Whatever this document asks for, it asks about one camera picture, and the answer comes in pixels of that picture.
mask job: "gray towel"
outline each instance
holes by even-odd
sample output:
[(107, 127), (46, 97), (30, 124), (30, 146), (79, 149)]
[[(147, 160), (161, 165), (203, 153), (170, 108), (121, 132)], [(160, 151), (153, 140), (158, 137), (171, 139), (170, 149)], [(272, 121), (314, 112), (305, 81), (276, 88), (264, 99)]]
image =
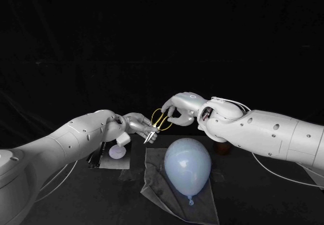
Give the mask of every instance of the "gray towel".
[(193, 196), (194, 205), (189, 205), (187, 197), (173, 186), (166, 170), (164, 155), (167, 149), (145, 151), (145, 175), (141, 194), (150, 201), (183, 221), (204, 225), (219, 225), (210, 180), (197, 195)]

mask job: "light blue balloon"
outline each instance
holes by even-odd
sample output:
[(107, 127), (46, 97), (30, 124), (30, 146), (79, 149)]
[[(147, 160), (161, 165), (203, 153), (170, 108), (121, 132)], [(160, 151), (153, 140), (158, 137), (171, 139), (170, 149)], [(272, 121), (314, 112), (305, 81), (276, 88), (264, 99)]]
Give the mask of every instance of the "light blue balloon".
[(193, 138), (181, 138), (168, 146), (164, 157), (167, 177), (179, 192), (192, 197), (207, 182), (212, 160), (203, 144)]

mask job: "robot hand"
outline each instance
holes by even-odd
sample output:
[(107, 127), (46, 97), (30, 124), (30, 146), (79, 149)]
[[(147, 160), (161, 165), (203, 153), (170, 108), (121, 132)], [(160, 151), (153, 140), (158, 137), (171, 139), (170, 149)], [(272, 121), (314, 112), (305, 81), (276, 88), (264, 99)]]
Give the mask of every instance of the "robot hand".
[(180, 126), (189, 126), (197, 117), (199, 108), (207, 100), (192, 92), (176, 94), (164, 103), (161, 112), (168, 109), (167, 116), (171, 117), (174, 109), (177, 108), (181, 116), (179, 118), (168, 118), (167, 121)]
[[(151, 126), (151, 121), (144, 117), (143, 114), (131, 112), (125, 114), (124, 119), (127, 121), (127, 128), (125, 132), (128, 134), (137, 133), (141, 137), (147, 139), (147, 136), (151, 131), (160, 132), (157, 128)], [(157, 139), (157, 134), (153, 135), (151, 139), (148, 140), (153, 143)]]

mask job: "gold scissors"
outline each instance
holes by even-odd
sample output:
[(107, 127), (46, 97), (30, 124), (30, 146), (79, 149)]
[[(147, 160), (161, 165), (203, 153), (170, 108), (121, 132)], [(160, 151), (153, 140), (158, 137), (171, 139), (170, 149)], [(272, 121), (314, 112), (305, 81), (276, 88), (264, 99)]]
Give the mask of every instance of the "gold scissors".
[[(157, 109), (157, 110), (154, 111), (153, 115), (151, 115), (151, 124), (153, 124), (153, 116), (154, 116), (154, 114), (156, 114), (156, 112), (157, 112), (158, 110), (160, 110), (160, 109)], [(167, 119), (167, 117), (168, 117), (168, 116), (166, 116), (164, 119), (163, 119), (163, 114), (161, 114), (161, 116), (160, 116), (157, 122), (153, 124), (153, 127), (154, 127), (154, 128), (158, 128), (160, 131), (164, 131), (166, 129), (168, 129), (170, 126), (171, 126), (171, 124), (173, 124), (173, 123), (171, 123), (170, 126), (168, 126), (166, 129), (160, 129), (160, 128), (161, 128), (161, 125), (163, 125), (163, 123), (164, 123), (164, 120)], [(147, 139), (145, 139), (145, 141), (144, 141), (144, 144), (148, 142), (148, 140), (151, 139), (151, 137), (153, 137), (154, 134), (156, 134), (156, 131), (151, 131), (150, 134), (148, 134), (148, 136), (147, 136)]]

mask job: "dark table surface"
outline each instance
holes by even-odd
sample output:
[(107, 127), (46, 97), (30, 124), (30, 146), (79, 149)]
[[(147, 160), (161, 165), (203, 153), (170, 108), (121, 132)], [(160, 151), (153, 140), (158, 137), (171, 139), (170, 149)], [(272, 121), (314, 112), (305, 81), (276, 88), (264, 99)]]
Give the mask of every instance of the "dark table surface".
[[(140, 194), (145, 147), (167, 148), (184, 137), (200, 141), (210, 153), (210, 181), (222, 225), (324, 224), (320, 188), (276, 177), (261, 167), (251, 152), (232, 147), (229, 155), (217, 155), (206, 136), (160, 135), (154, 144), (144, 145), (144, 139), (131, 135), (130, 170), (88, 169), (86, 158), (79, 160), (62, 186), (35, 203), (22, 225), (187, 224)], [(279, 175), (314, 184), (295, 163), (261, 156), (258, 159)], [(66, 173), (53, 181), (48, 192)]]

